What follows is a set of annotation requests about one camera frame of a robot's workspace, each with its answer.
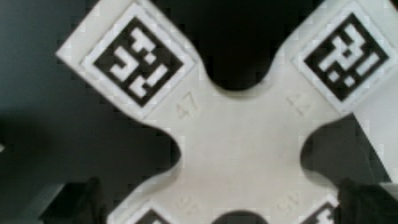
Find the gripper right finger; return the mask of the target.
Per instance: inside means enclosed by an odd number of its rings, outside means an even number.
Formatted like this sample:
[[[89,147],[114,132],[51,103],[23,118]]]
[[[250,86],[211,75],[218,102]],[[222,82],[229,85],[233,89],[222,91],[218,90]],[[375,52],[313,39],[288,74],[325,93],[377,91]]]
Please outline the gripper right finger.
[[[398,224],[398,183],[341,182],[334,223]]]

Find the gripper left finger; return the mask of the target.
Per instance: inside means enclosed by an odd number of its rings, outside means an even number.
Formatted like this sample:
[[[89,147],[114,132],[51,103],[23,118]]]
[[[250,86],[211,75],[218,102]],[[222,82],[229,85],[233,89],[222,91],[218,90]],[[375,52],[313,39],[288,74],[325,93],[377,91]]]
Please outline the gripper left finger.
[[[107,224],[107,203],[98,177],[67,182],[39,215],[43,224]]]

